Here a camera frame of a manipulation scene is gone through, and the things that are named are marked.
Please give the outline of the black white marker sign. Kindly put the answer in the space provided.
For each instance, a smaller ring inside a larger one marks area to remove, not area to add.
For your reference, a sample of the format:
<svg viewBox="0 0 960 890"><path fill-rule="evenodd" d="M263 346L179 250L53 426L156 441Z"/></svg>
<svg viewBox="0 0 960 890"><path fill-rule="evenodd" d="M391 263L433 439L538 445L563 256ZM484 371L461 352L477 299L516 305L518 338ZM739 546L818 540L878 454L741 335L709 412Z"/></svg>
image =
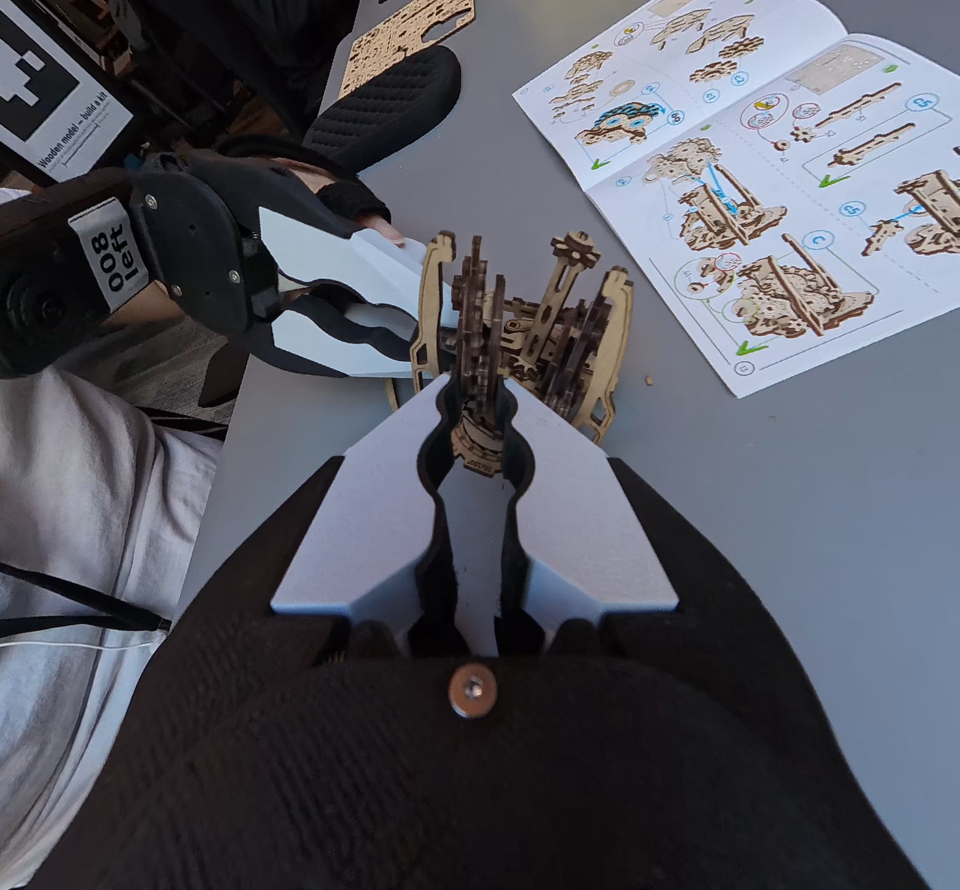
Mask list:
<svg viewBox="0 0 960 890"><path fill-rule="evenodd" d="M90 57L23 0L1 0L2 160L42 185L120 164L138 114Z"/></svg>

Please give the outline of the person's left hand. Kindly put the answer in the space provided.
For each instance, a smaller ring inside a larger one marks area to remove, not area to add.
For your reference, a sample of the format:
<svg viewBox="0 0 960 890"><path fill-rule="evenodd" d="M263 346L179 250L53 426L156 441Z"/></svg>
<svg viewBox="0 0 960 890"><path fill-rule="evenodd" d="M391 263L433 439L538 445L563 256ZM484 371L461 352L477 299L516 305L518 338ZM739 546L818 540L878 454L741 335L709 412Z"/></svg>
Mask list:
<svg viewBox="0 0 960 890"><path fill-rule="evenodd" d="M272 157L271 160L289 169L294 176L298 177L313 193L320 193L322 189L340 182L340 180L330 172L311 164L305 164L282 157ZM399 247L405 245L405 237L402 233L380 213L357 212L353 215L352 219L363 228L376 230L381 236L386 237Z"/></svg>

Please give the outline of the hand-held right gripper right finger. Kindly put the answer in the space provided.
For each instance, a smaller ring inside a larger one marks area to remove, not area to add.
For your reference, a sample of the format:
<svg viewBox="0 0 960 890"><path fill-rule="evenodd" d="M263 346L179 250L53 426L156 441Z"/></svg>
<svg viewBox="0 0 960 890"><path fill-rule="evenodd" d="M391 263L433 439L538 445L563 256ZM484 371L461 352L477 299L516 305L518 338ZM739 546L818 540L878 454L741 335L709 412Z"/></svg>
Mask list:
<svg viewBox="0 0 960 890"><path fill-rule="evenodd" d="M513 488L498 642L542 642L568 620L673 611L678 596L605 452L514 380L496 396Z"/></svg>

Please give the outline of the white assembly instruction booklet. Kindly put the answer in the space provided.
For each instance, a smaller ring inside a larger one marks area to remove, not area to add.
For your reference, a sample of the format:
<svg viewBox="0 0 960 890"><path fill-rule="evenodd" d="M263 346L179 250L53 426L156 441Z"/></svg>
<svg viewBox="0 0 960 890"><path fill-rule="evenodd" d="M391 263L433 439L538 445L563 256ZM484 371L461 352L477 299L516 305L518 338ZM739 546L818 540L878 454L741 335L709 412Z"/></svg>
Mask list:
<svg viewBox="0 0 960 890"><path fill-rule="evenodd" d="M958 75L816 0L650 0L513 98L737 397L958 307Z"/></svg>

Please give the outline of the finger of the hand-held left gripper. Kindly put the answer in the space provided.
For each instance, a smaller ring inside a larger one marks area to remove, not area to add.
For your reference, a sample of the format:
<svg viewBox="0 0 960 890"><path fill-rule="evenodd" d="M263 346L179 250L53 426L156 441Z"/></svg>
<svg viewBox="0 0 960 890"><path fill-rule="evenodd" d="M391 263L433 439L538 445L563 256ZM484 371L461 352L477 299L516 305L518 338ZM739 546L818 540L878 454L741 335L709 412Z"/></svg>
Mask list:
<svg viewBox="0 0 960 890"><path fill-rule="evenodd" d="M335 236L280 212L259 210L259 235L278 270L297 284L338 284L373 306L417 319L426 248L400 247L375 229Z"/></svg>
<svg viewBox="0 0 960 890"><path fill-rule="evenodd" d="M271 323L278 349L351 378L410 378L417 328L404 310L359 298L294 298Z"/></svg>

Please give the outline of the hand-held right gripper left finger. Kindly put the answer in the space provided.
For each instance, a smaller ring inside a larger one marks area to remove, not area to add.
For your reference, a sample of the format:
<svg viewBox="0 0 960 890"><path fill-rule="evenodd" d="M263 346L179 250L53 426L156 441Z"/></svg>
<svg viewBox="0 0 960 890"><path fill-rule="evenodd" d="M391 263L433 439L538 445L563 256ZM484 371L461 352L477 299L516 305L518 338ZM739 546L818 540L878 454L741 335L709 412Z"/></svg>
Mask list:
<svg viewBox="0 0 960 890"><path fill-rule="evenodd" d="M458 584L439 489L453 464L459 387L442 374L348 449L270 607L453 627Z"/></svg>

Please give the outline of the wooden gear model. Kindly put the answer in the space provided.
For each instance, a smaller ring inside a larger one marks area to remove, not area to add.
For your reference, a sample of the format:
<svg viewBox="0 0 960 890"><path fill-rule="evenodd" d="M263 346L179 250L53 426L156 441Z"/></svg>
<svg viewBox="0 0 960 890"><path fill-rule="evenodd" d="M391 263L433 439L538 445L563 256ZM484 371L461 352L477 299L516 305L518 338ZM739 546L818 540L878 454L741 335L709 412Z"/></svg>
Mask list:
<svg viewBox="0 0 960 890"><path fill-rule="evenodd" d="M448 376L440 395L440 425L422 447L417 468L436 494L455 460L476 474L502 472L508 442L505 409L497 400L529 396L597 447L617 412L614 391L626 352L634 286L628 271L612 267L592 300L569 302L577 278L600 259L592 238L569 232L552 239L555 264L538 301L509 297L497 274L487 287L480 236L450 286L451 331L441 328L443 270L457 256L455 235L441 231L427 245L410 347L414 392Z"/></svg>

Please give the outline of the laser-cut plywood parts sheet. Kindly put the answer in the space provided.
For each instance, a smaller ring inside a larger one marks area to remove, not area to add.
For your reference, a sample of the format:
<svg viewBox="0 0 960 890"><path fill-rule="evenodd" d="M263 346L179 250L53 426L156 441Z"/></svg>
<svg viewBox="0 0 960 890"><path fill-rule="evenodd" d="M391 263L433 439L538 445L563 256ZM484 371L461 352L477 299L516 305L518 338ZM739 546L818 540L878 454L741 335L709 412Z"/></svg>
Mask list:
<svg viewBox="0 0 960 890"><path fill-rule="evenodd" d="M474 21L474 0L411 0L358 37L346 59L342 98L397 62Z"/></svg>

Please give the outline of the black wrist rest pad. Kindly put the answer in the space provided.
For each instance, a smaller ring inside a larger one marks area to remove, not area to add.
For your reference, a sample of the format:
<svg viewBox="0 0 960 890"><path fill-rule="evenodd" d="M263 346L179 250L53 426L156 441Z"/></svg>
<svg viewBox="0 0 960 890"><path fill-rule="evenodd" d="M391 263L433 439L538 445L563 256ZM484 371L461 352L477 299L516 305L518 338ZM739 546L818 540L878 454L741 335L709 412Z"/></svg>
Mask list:
<svg viewBox="0 0 960 890"><path fill-rule="evenodd" d="M339 98L302 143L347 171L366 170L438 126L455 107L461 84L454 51L427 47Z"/></svg>

